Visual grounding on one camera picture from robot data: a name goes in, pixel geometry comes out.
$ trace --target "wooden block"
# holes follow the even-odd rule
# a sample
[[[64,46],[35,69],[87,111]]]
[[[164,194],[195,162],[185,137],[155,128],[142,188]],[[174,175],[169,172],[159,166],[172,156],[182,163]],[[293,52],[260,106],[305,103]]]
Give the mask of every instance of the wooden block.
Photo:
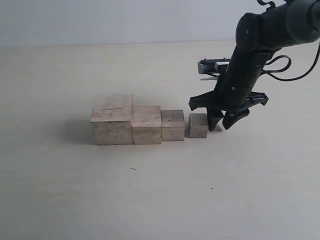
[[[189,137],[205,139],[208,135],[208,119],[205,113],[190,113]]]
[[[133,107],[132,131],[134,144],[161,144],[161,107]]]
[[[161,111],[162,141],[185,140],[185,116],[183,110]]]
[[[133,144],[133,96],[130,94],[97,95],[91,125],[98,145]]]

